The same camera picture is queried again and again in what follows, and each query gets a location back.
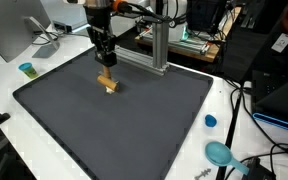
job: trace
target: white table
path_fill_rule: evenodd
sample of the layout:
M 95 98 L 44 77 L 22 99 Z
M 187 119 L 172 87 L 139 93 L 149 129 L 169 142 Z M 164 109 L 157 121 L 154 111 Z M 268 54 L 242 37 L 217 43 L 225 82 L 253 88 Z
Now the white table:
M 247 82 L 245 87 L 251 87 L 251 83 Z M 251 97 L 249 95 L 245 96 L 246 107 L 251 110 Z M 264 129 L 264 131 L 277 143 L 288 143 L 288 131 L 276 126 L 257 121 L 259 125 Z M 255 123 L 246 113 L 243 107 L 243 102 L 241 103 L 236 129 L 234 133 L 233 143 L 232 143 L 232 153 L 238 160 L 245 159 L 250 156 L 267 154 L 270 152 L 273 144 L 262 134 L 262 132 L 256 127 Z M 275 148 L 274 152 L 280 152 L 279 148 Z M 266 167 L 271 171 L 270 158 L 269 156 L 262 157 L 261 165 Z M 274 155 L 273 156 L 273 167 L 276 174 L 277 180 L 288 179 L 288 155 Z M 229 179 L 241 180 L 242 174 L 235 170 Z
M 12 96 L 16 89 L 30 81 L 18 70 L 21 63 L 31 62 L 42 75 L 93 47 L 90 40 L 85 37 L 67 36 L 60 38 L 59 41 L 60 49 L 49 59 L 31 58 L 38 46 L 29 47 L 10 63 L 6 63 L 0 57 L 0 112 L 11 115 L 0 128 L 37 179 L 89 179 L 75 161 Z M 232 88 L 222 79 L 213 78 L 212 88 L 167 175 L 167 180 L 192 180 L 207 168 L 212 169 L 207 179 L 216 177 L 218 168 L 205 158 L 204 148 L 210 141 L 224 143 L 226 140 L 232 117 L 229 102 Z M 217 118 L 218 124 L 214 128 L 206 127 L 204 117 L 207 114 Z

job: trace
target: blue bottle cap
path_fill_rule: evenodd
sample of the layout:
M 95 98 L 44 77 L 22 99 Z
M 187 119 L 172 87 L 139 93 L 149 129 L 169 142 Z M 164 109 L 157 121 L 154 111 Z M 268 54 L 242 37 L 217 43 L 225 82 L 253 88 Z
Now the blue bottle cap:
M 205 116 L 205 124 L 208 127 L 214 127 L 217 123 L 217 120 L 212 115 L 208 114 Z
M 18 69 L 21 70 L 21 71 L 25 71 L 29 68 L 32 67 L 32 63 L 24 63 L 24 64 L 21 64 Z

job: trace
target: desk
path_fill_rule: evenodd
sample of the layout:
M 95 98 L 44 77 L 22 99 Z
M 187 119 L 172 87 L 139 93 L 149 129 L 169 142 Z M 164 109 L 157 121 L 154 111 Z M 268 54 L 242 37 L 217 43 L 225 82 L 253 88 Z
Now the desk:
M 231 16 L 229 16 L 228 20 L 226 21 L 225 25 L 223 26 L 223 32 L 225 35 L 229 34 L 229 32 L 230 32 L 231 28 L 233 27 L 233 24 L 236 21 L 240 12 L 241 12 L 241 8 L 236 7 L 235 11 L 233 11 L 233 13 L 235 13 L 234 14 L 234 21 L 231 18 Z M 137 42 L 139 44 L 146 45 L 146 46 L 152 46 L 152 40 L 142 39 L 142 38 L 140 38 L 140 36 L 137 36 L 135 38 L 135 42 Z M 184 55 L 187 57 L 191 57 L 191 58 L 198 59 L 201 61 L 206 61 L 206 62 L 214 62 L 214 60 L 217 57 L 219 50 L 220 50 L 216 45 L 212 45 L 210 47 L 210 49 L 204 55 L 201 55 L 196 49 L 195 50 L 187 49 L 185 47 L 185 44 L 187 44 L 187 43 L 179 42 L 179 43 L 176 43 L 174 45 L 172 43 L 169 43 L 168 50 L 170 52 L 173 52 L 176 54 L 181 54 L 181 55 Z
M 66 36 L 60 38 L 59 42 L 60 49 L 49 59 L 31 58 L 38 46 L 30 46 L 10 63 L 0 57 L 0 112 L 11 115 L 0 128 L 37 179 L 86 180 L 90 178 L 12 96 L 16 89 L 30 81 L 18 70 L 21 63 L 32 62 L 42 75 L 93 47 L 85 37 Z M 212 169 L 208 179 L 216 177 L 218 167 L 205 158 L 204 147 L 210 141 L 224 143 L 226 140 L 232 117 L 229 102 L 232 88 L 222 79 L 213 78 L 212 88 L 166 177 L 167 180 L 191 180 L 207 168 Z M 214 128 L 208 128 L 204 124 L 207 114 L 217 118 L 218 124 Z
M 245 87 L 251 87 L 251 83 L 246 83 Z M 248 110 L 251 108 L 251 97 L 249 95 L 245 96 L 246 107 Z M 264 129 L 264 131 L 277 143 L 288 143 L 288 131 L 285 129 L 278 128 L 276 126 L 269 125 L 267 123 L 257 121 L 259 125 Z M 232 143 L 232 153 L 235 158 L 238 160 L 245 159 L 250 156 L 266 154 L 270 152 L 273 144 L 264 137 L 264 135 L 260 132 L 260 130 L 256 127 L 252 119 L 246 113 L 243 107 L 243 103 L 241 103 L 241 107 L 239 110 L 236 129 L 234 133 L 233 143 Z M 281 151 L 279 148 L 275 148 L 274 152 Z M 261 165 L 266 167 L 268 170 L 271 170 L 270 167 L 270 158 L 269 156 L 262 157 Z M 288 155 L 274 155 L 273 156 L 273 167 L 276 173 L 277 180 L 288 179 Z M 242 175 L 234 171 L 230 176 L 232 180 L 240 180 Z

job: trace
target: black mat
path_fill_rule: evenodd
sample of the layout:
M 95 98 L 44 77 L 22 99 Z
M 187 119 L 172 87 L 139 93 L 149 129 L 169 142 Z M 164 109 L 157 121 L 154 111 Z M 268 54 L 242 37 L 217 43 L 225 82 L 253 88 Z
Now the black mat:
M 112 74 L 121 91 L 108 95 L 93 57 L 83 53 L 15 91 L 15 99 L 92 178 L 164 179 L 213 80 L 119 63 Z

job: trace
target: monitor stand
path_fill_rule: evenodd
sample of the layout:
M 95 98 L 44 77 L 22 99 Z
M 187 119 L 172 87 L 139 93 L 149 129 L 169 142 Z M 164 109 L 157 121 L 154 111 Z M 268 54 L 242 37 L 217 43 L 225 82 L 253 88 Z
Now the monitor stand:
M 46 29 L 34 18 L 28 18 L 33 24 L 35 24 L 51 42 L 50 44 L 40 47 L 40 49 L 32 56 L 33 58 L 49 58 L 51 57 L 60 47 L 58 41 L 54 41 L 51 35 L 46 31 Z

